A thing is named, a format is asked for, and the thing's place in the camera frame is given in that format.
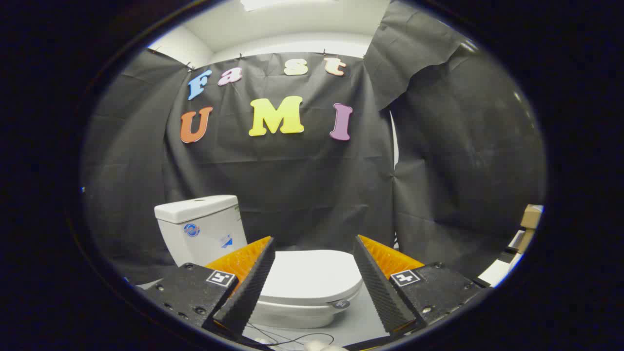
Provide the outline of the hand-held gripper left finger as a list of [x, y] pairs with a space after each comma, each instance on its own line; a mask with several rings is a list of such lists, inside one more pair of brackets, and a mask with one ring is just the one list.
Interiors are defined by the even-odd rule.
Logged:
[[143, 293], [184, 324], [240, 337], [275, 257], [274, 239], [264, 237], [208, 265], [182, 264]]

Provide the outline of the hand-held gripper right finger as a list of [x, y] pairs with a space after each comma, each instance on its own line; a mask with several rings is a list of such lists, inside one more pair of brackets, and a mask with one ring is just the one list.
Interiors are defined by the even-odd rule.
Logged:
[[443, 262], [423, 264], [363, 235], [353, 256], [385, 331], [425, 329], [485, 294], [488, 287]]

